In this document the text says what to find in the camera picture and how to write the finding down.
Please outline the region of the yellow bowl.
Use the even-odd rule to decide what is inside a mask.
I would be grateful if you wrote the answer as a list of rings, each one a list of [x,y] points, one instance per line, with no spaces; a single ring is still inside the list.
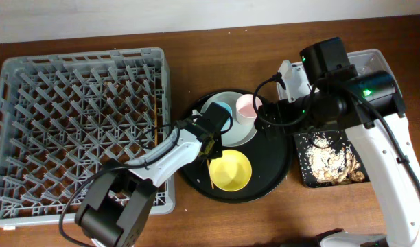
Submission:
[[[223,150],[222,157],[211,161],[210,171],[214,186],[227,192],[245,188],[253,173],[249,159],[237,150]]]

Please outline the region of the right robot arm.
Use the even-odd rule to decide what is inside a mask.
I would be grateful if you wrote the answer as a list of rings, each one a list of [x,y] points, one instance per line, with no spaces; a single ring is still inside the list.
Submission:
[[[420,165],[410,140],[406,106],[387,71],[359,75],[338,37],[303,49],[306,78],[300,84],[272,76],[287,97],[254,106],[256,126],[288,135],[336,127],[351,142],[380,204],[386,233],[351,234],[335,229],[317,235],[317,246],[420,246]]]

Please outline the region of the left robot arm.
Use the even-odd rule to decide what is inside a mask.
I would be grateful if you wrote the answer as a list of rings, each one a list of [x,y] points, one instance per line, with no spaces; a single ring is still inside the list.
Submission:
[[[160,186],[197,159],[222,155],[229,111],[212,103],[201,115],[177,121],[169,136],[147,154],[120,163],[115,159],[85,182],[89,188],[75,223],[92,246],[132,246],[143,231]]]

